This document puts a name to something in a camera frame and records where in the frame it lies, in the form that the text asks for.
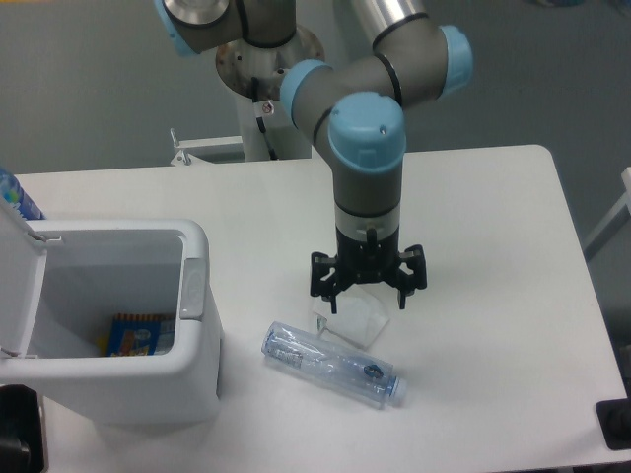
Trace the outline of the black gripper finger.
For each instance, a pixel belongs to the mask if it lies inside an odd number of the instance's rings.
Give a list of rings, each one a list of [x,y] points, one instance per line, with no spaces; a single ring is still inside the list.
[[[427,267],[424,248],[414,244],[403,251],[396,250],[385,270],[385,282],[397,289],[398,308],[404,310],[408,297],[416,290],[427,288]]]
[[[336,256],[311,254],[310,295],[329,302],[332,314],[337,313],[337,296],[352,285],[353,273]]]

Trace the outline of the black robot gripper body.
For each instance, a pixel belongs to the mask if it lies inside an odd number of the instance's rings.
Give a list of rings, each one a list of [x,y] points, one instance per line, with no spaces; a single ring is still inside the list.
[[[358,241],[336,230],[337,254],[335,279],[338,286],[354,284],[397,285],[400,260],[399,229],[385,239]]]

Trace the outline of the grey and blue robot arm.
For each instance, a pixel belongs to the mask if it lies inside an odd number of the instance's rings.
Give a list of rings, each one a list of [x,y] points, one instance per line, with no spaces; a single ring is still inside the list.
[[[370,56],[336,70],[302,42],[292,1],[159,1],[182,55],[217,53],[224,83],[251,102],[279,101],[332,172],[337,252],[311,257],[313,297],[334,303],[353,285],[386,283],[405,301],[427,285],[421,245],[398,246],[404,110],[464,87],[471,46],[432,22],[420,1],[355,1]]]

